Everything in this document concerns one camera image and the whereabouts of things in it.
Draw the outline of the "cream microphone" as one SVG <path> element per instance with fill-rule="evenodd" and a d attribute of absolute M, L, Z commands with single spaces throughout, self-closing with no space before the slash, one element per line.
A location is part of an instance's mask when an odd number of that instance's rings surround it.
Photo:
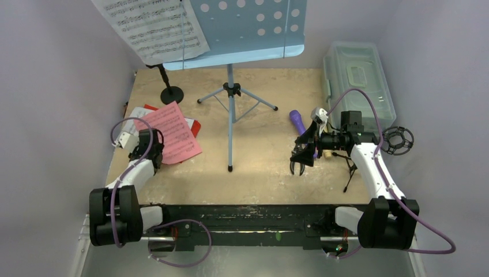
<path fill-rule="evenodd" d="M 323 151 L 323 156 L 325 157 L 325 159 L 330 159 L 333 156 L 332 151 L 330 150 Z"/>

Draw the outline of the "light blue music stand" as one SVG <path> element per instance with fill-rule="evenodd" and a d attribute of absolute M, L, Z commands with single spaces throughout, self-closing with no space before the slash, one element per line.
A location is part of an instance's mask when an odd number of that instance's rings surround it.
<path fill-rule="evenodd" d="M 227 82 L 198 103 L 225 91 L 228 96 L 228 171 L 233 170 L 235 98 L 245 94 L 274 111 L 278 107 L 234 82 L 236 63 L 296 57 L 304 51 L 307 1 L 191 1 L 210 50 L 196 58 L 165 63 L 168 70 L 225 65 Z"/>

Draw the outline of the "black shock mount tripod stand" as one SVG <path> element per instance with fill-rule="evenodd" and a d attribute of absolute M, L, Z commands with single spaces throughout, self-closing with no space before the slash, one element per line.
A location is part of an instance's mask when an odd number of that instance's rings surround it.
<path fill-rule="evenodd" d="M 409 152 L 414 145 L 413 133 L 409 129 L 402 126 L 389 127 L 383 131 L 382 135 L 383 144 L 381 150 L 388 155 L 404 155 Z M 343 192 L 346 193 L 351 179 L 358 168 L 353 162 L 350 163 L 352 159 L 348 156 L 340 155 L 336 152 L 332 152 L 332 156 L 345 159 L 348 166 L 349 180 L 343 189 Z"/>

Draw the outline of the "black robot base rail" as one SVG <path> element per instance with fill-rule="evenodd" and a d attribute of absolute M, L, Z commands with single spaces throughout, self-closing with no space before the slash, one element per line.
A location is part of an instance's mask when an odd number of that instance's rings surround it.
<path fill-rule="evenodd" d="M 359 249 L 358 236 L 334 222 L 334 204 L 165 205 L 163 222 L 142 239 L 151 250 L 193 251 L 196 246 L 278 246 L 332 255 Z M 281 233 L 277 241 L 275 233 Z"/>

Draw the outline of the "purple microphone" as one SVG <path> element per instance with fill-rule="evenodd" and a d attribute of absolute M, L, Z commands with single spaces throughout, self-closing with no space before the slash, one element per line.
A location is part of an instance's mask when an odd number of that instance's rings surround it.
<path fill-rule="evenodd" d="M 305 128 L 303 121 L 302 121 L 302 116 L 298 110 L 292 110 L 289 113 L 289 118 L 290 118 L 291 122 L 293 123 L 293 125 L 296 127 L 296 130 L 298 131 L 300 136 L 304 132 L 306 132 L 306 128 Z M 295 144 L 291 154 L 294 155 L 304 148 L 305 148 L 304 144 Z"/>

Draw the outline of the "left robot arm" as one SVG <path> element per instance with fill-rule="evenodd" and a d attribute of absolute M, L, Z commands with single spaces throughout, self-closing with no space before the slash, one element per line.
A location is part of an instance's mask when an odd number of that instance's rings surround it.
<path fill-rule="evenodd" d="M 157 129 L 144 129 L 135 137 L 125 133 L 119 142 L 129 152 L 126 170 L 104 188 L 89 194 L 89 235 L 94 246 L 138 242 L 144 231 L 167 235 L 172 220 L 163 215 L 158 205 L 140 205 L 137 192 L 157 173 L 162 165 L 163 134 Z"/>

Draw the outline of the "red sheet music page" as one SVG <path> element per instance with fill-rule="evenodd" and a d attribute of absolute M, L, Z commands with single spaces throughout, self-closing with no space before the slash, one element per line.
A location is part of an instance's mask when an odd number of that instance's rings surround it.
<path fill-rule="evenodd" d="M 158 110 L 158 108 L 150 106 L 148 104 L 145 104 L 143 106 L 143 108 L 148 109 L 148 110 L 152 110 L 152 111 Z M 187 124 L 189 125 L 189 128 L 190 128 L 193 136 L 197 137 L 199 131 L 201 130 L 201 124 L 197 120 L 192 119 L 192 118 L 186 117 L 185 120 L 186 120 Z"/>

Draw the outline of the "pink sheet music page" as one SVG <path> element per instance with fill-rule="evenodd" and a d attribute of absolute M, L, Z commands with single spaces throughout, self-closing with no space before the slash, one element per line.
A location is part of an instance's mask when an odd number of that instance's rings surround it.
<path fill-rule="evenodd" d="M 176 102 L 153 111 L 142 119 L 163 134 L 164 164 L 181 163 L 202 152 Z"/>

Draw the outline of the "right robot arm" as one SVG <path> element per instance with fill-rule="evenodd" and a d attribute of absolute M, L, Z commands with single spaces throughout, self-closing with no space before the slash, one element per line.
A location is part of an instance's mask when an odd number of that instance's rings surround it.
<path fill-rule="evenodd" d="M 371 200 L 361 212 L 351 207 L 338 207 L 324 219 L 325 230 L 337 235 L 345 228 L 355 232 L 364 248 L 407 250 L 411 247 L 416 220 L 409 215 L 419 214 L 415 200 L 405 198 L 390 176 L 378 149 L 379 139 L 373 132 L 365 132 L 362 114 L 345 111 L 341 114 L 345 124 L 339 131 L 324 131 L 328 114 L 322 108 L 311 113 L 310 127 L 295 140 L 290 168 L 314 165 L 324 150 L 345 151 L 346 160 L 353 162 L 367 186 Z"/>

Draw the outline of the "black round base mic stand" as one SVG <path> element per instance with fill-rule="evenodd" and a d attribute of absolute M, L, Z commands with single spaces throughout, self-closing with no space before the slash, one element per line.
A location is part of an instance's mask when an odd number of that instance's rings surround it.
<path fill-rule="evenodd" d="M 181 88 L 170 85 L 170 81 L 166 70 L 162 63 L 157 65 L 146 65 L 147 68 L 153 69 L 158 68 L 165 88 L 160 94 L 160 100 L 163 104 L 170 104 L 172 102 L 180 103 L 184 98 L 184 93 Z"/>

